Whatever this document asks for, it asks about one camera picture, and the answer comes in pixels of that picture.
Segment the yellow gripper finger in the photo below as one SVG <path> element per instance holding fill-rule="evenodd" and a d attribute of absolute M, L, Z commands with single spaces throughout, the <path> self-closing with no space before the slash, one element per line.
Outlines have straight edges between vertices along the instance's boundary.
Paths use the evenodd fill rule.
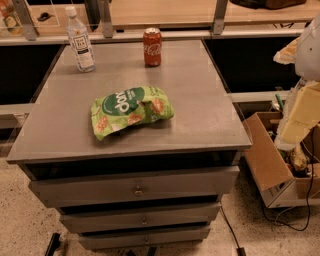
<path fill-rule="evenodd" d="M 294 149 L 319 122 L 320 83 L 308 81 L 304 87 L 292 88 L 277 128 L 275 146 L 284 151 Z"/>

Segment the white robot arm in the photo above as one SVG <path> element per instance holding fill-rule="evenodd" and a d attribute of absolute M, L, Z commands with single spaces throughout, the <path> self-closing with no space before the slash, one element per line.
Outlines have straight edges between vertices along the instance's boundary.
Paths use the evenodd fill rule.
<path fill-rule="evenodd" d="M 293 64 L 300 77 L 290 90 L 275 139 L 275 146 L 290 151 L 320 122 L 320 15 L 302 34 L 278 51 L 273 60 Z"/>

